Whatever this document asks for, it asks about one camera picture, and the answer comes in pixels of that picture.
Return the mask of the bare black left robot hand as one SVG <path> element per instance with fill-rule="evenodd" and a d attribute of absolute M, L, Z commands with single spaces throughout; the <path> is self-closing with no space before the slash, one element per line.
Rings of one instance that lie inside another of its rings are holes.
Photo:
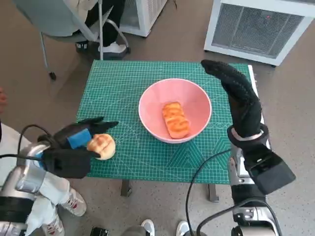
<path fill-rule="evenodd" d="M 95 134 L 103 134 L 119 124 L 118 121 L 103 121 L 104 117 L 87 118 L 72 123 L 52 136 L 52 148 L 77 149 L 85 146 Z"/>

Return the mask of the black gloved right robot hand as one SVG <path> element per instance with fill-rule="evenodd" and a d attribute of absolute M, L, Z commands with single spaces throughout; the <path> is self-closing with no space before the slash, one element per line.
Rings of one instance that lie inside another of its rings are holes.
<path fill-rule="evenodd" d="M 219 79 L 226 91 L 236 133 L 242 138 L 259 134 L 261 104 L 246 76 L 221 61 L 204 59 L 201 66 L 207 74 Z"/>

